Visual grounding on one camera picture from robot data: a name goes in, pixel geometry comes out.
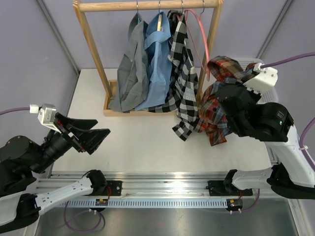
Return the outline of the red plaid shirt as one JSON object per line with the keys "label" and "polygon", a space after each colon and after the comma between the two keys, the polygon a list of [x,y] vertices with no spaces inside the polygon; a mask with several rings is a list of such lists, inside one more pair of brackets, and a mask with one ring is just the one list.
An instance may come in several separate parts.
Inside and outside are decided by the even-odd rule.
{"label": "red plaid shirt", "polygon": [[243,70],[238,61],[227,56],[217,56],[208,62],[207,67],[216,81],[205,90],[199,102],[195,131],[205,132],[210,145],[215,146],[225,143],[225,137],[231,133],[215,93],[227,85],[242,84],[253,78],[251,70],[254,63],[248,64]]}

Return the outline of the pink hanger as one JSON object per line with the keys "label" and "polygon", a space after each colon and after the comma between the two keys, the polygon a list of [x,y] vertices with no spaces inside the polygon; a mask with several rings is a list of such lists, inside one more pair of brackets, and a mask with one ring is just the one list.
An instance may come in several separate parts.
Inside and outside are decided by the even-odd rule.
{"label": "pink hanger", "polygon": [[201,68],[203,69],[203,71],[205,72],[206,74],[206,79],[207,81],[210,80],[210,70],[209,70],[209,67],[208,67],[208,62],[210,61],[210,53],[209,53],[209,47],[208,47],[208,44],[207,44],[207,38],[206,38],[206,35],[205,35],[205,30],[204,30],[204,27],[203,27],[203,24],[202,24],[202,20],[201,20],[201,15],[203,14],[204,10],[205,10],[205,1],[203,0],[202,1],[202,4],[203,4],[203,10],[202,12],[198,15],[194,10],[192,9],[187,9],[184,11],[184,17],[185,17],[185,20],[188,19],[188,15],[189,13],[191,12],[197,23],[198,23],[198,26],[199,26],[199,30],[200,30],[200,33],[201,33],[201,37],[202,37],[202,41],[203,41],[203,45],[204,45],[204,52],[205,52],[205,57],[206,57],[206,65],[204,66],[204,63],[201,61],[201,56],[199,54],[199,51],[198,51],[198,48],[194,42],[194,39],[193,39],[193,36],[189,30],[189,25],[187,25],[187,29],[188,29],[188,33],[191,37],[191,41],[193,43],[193,46],[195,48],[195,51],[197,53],[197,57],[199,59],[199,62],[200,62],[200,65],[201,65]]}

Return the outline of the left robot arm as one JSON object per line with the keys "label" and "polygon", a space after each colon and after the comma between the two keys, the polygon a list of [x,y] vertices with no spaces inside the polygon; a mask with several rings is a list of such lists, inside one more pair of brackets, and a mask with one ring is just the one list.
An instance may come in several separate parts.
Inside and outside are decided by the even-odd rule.
{"label": "left robot arm", "polygon": [[94,129],[95,119],[73,119],[55,113],[52,129],[41,145],[25,136],[11,138],[0,149],[0,232],[34,223],[57,205],[84,195],[100,196],[107,181],[100,170],[90,170],[81,179],[44,194],[26,193],[42,174],[71,148],[93,154],[110,130]]}

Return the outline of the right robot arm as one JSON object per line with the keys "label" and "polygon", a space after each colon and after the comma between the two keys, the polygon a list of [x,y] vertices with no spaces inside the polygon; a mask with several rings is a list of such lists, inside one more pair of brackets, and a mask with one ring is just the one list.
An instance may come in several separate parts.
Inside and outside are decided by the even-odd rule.
{"label": "right robot arm", "polygon": [[263,170],[230,170],[224,191],[234,195],[247,189],[271,189],[287,199],[313,200],[315,162],[306,157],[287,108],[276,102],[259,104],[260,95],[241,85],[227,85],[215,98],[234,134],[263,142],[278,159],[278,164]]}

